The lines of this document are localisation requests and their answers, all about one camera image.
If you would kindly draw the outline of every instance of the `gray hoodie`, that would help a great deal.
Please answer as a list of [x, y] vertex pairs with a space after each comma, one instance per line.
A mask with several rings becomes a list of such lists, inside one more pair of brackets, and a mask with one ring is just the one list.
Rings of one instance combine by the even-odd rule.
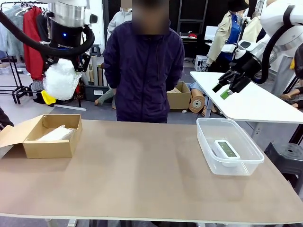
[[124, 23], [125, 21], [132, 20], [132, 18], [133, 18], [132, 9], [128, 9], [128, 11], [125, 11], [123, 8], [121, 8], [120, 11], [114, 15], [113, 19], [110, 21], [108, 25], [107, 41], [116, 27], [118, 27], [120, 24]]

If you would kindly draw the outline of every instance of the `jacket zipper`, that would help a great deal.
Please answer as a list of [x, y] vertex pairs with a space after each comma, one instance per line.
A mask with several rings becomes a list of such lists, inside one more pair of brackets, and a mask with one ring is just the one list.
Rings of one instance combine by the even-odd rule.
[[143, 86], [142, 86], [142, 98], [141, 98], [141, 122], [143, 120], [143, 100], [144, 100], [144, 86], [145, 86], [145, 79], [146, 79], [146, 72], [147, 72], [147, 65], [148, 65], [148, 59], [149, 59], [149, 56], [150, 56], [150, 45], [151, 45], [151, 42], [149, 40], [148, 42], [148, 52], [147, 52], [147, 60], [146, 60], [146, 63], [145, 63], [145, 71], [144, 71], [144, 77], [143, 77]]

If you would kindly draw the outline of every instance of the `open cardboard box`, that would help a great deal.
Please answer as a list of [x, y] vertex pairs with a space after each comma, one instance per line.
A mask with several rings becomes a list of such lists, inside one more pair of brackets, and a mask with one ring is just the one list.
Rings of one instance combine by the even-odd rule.
[[[65, 125], [76, 129], [69, 140], [37, 141], [50, 131]], [[0, 132], [0, 148], [22, 143], [27, 158], [72, 157], [82, 131], [81, 115], [41, 115]]]
[[180, 93], [167, 93], [169, 107], [171, 110], [187, 110], [191, 98], [190, 90], [183, 81], [180, 81], [176, 88]]

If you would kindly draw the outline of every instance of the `device screen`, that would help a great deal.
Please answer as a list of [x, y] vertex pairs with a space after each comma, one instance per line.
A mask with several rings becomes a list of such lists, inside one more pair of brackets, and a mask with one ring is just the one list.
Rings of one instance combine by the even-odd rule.
[[232, 151], [232, 149], [228, 146], [226, 142], [218, 142], [218, 144], [224, 150], [228, 157], [236, 157], [236, 154]]

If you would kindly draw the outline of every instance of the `beige coat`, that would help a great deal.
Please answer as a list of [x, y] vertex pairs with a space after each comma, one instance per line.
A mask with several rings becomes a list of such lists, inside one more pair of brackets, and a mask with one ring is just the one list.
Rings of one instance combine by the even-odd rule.
[[254, 17], [246, 26], [242, 40], [255, 43], [261, 30], [262, 25], [260, 21], [260, 16]]
[[217, 57], [221, 53], [223, 46], [225, 45], [226, 41], [231, 35], [231, 31], [232, 31], [232, 15], [230, 12], [228, 12], [225, 14], [223, 20], [218, 25], [218, 29], [214, 36], [213, 44], [208, 52], [208, 59], [206, 62], [207, 64], [210, 65], [214, 61], [216, 61]]

